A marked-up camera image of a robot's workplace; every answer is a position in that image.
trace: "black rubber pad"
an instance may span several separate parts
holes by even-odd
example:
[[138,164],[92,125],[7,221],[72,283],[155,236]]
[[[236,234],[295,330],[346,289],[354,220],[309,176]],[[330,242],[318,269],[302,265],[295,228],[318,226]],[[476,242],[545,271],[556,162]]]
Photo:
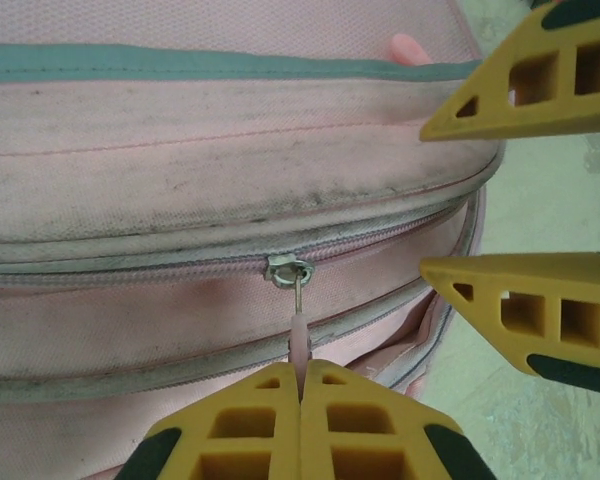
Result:
[[600,392],[600,368],[532,354],[527,364],[542,378]]
[[179,428],[168,428],[145,438],[114,480],[157,480],[180,435],[182,430]]
[[600,18],[600,0],[565,0],[542,19],[542,28],[557,30]]
[[496,480],[467,437],[437,424],[424,432],[452,480]]

